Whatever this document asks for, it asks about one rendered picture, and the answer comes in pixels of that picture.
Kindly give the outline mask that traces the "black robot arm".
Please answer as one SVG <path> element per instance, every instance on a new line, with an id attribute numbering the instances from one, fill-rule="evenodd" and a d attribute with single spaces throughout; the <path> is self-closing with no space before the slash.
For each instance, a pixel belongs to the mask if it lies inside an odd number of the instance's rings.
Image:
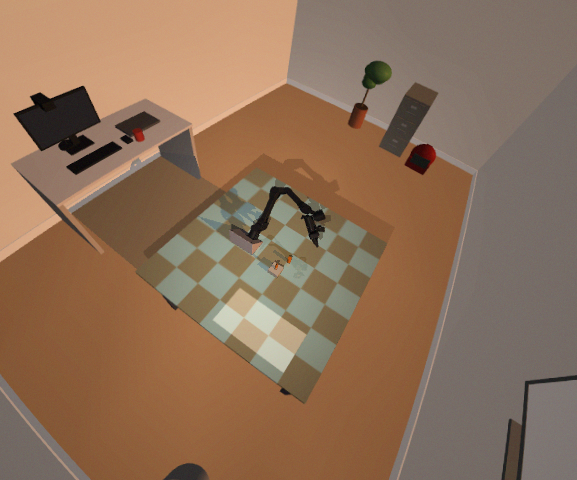
<path id="1" fill-rule="evenodd" d="M 269 225 L 269 223 L 267 223 L 268 217 L 271 213 L 271 210 L 274 206 L 275 201 L 280 197 L 281 194 L 287 194 L 298 205 L 298 207 L 302 213 L 313 214 L 311 216 L 302 215 L 301 219 L 305 220 L 306 225 L 312 224 L 312 223 L 314 223 L 314 221 L 318 222 L 321 220 L 325 220 L 325 214 L 324 214 L 322 209 L 314 212 L 309 205 L 304 203 L 291 190 L 291 188 L 273 186 L 270 189 L 269 200 L 267 202 L 267 205 L 264 209 L 264 212 L 263 212 L 261 218 L 256 222 L 255 225 L 251 225 L 251 230 L 250 230 L 249 234 L 246 236 L 248 236 L 252 240 L 258 240 L 260 232 L 264 231 L 267 228 L 267 226 Z M 322 227 L 321 225 L 318 225 L 318 227 L 316 227 L 316 225 L 315 225 L 315 229 L 316 229 L 316 232 L 325 232 L 325 227 Z"/>

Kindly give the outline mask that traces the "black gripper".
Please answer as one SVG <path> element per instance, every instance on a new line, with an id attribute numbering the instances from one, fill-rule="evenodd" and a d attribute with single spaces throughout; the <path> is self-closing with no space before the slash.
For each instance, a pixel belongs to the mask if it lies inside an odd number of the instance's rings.
<path id="1" fill-rule="evenodd" d="M 307 227 L 307 230 L 309 233 L 308 235 L 309 235 L 311 241 L 315 244 L 316 247 L 318 247 L 318 238 L 320 235 L 319 235 L 319 232 L 316 232 L 315 223 L 306 225 L 306 227 Z"/>

